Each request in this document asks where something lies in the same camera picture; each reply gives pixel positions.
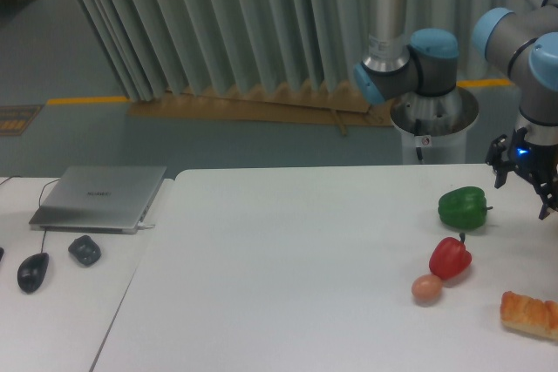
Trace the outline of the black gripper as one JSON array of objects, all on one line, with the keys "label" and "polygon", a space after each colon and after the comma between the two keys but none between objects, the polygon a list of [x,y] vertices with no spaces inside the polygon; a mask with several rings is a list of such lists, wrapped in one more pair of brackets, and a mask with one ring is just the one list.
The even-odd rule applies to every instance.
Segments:
[{"label": "black gripper", "polygon": [[512,162],[504,160],[507,151],[506,134],[494,139],[488,147],[485,163],[495,175],[494,187],[501,188],[507,175],[515,171],[523,179],[534,184],[541,199],[539,219],[546,219],[557,211],[557,145],[538,145],[527,140],[527,128],[514,131],[512,137]]}]

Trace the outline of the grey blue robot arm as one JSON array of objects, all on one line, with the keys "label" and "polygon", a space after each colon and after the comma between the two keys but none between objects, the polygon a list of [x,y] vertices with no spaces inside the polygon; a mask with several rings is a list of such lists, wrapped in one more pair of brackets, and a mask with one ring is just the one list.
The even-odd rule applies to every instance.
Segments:
[{"label": "grey blue robot arm", "polygon": [[[496,186],[509,173],[529,183],[541,199],[541,217],[557,208],[557,0],[528,0],[520,15],[506,8],[486,12],[473,28],[478,53],[521,90],[511,135],[495,139],[487,152]],[[403,39],[406,0],[377,0],[369,15],[369,47],[354,66],[354,78],[371,105],[413,93],[439,98],[447,125],[466,114],[455,94],[458,46],[445,30],[416,31]]]}]

